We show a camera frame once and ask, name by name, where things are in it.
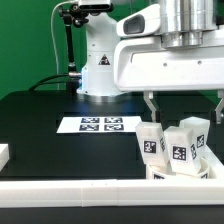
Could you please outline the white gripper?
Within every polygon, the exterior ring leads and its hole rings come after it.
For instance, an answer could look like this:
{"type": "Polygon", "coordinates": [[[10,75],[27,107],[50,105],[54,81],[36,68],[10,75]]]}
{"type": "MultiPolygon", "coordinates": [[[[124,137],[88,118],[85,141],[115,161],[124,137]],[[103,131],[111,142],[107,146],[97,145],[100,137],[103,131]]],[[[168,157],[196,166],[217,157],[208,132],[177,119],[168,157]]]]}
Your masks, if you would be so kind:
{"type": "Polygon", "coordinates": [[[121,41],[114,55],[121,91],[145,91],[153,122],[160,121],[155,91],[224,89],[224,29],[205,32],[198,47],[165,49],[158,36],[121,41]]]}

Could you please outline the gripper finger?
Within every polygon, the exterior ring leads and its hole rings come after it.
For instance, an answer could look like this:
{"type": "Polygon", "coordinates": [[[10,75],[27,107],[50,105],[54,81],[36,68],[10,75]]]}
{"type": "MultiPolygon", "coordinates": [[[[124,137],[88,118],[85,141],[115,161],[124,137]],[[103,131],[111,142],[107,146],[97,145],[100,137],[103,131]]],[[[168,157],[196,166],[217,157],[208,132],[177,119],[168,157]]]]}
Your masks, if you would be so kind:
{"type": "Polygon", "coordinates": [[[216,124],[221,124],[222,119],[224,118],[224,90],[219,90],[217,92],[217,96],[220,99],[218,105],[216,108],[212,111],[211,118],[212,121],[215,122],[216,124]]]}

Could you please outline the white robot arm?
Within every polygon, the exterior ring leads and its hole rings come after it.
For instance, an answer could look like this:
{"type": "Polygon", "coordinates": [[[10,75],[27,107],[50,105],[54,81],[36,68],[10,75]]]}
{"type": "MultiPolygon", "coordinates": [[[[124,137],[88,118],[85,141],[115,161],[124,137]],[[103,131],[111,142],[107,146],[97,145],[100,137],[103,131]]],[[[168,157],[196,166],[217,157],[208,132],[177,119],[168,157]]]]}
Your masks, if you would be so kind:
{"type": "Polygon", "coordinates": [[[119,22],[102,12],[104,2],[78,4],[89,13],[87,64],[81,92],[96,101],[141,92],[159,118],[155,92],[216,90],[224,110],[224,18],[214,0],[158,0],[119,22]]]}

